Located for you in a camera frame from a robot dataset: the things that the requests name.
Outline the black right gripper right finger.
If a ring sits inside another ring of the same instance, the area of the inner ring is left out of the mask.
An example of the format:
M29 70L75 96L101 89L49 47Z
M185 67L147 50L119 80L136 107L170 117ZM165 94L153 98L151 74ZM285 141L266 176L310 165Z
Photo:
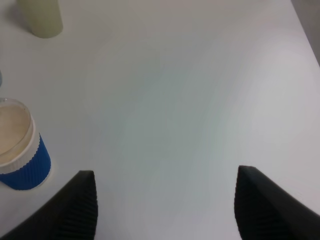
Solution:
M320 238L320 216L253 166L238 167L234 216L243 240Z

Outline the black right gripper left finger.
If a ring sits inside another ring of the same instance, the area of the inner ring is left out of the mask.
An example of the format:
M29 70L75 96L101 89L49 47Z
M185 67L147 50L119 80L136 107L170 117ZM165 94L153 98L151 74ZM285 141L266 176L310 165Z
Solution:
M98 222L95 174L80 170L59 192L2 240L93 240Z

